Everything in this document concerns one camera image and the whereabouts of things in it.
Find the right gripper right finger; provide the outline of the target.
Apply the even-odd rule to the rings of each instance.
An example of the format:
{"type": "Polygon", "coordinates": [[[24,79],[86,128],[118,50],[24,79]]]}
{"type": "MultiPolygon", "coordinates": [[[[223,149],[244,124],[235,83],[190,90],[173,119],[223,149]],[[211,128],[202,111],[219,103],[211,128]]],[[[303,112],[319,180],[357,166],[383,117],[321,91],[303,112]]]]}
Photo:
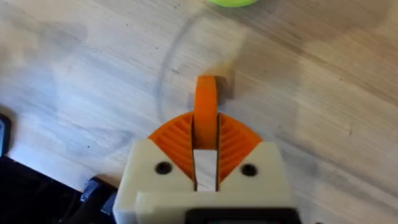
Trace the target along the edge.
{"type": "Polygon", "coordinates": [[[243,123],[220,114],[218,191],[291,199],[282,156],[243,123]]]}

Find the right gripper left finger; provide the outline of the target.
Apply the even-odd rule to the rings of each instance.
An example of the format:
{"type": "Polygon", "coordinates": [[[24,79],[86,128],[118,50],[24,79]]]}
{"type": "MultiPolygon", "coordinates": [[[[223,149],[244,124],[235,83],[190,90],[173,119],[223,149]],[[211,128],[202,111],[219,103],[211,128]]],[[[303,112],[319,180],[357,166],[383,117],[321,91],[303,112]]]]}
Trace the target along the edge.
{"type": "Polygon", "coordinates": [[[191,112],[136,141],[113,205],[117,223],[184,223],[195,190],[191,112]]]}

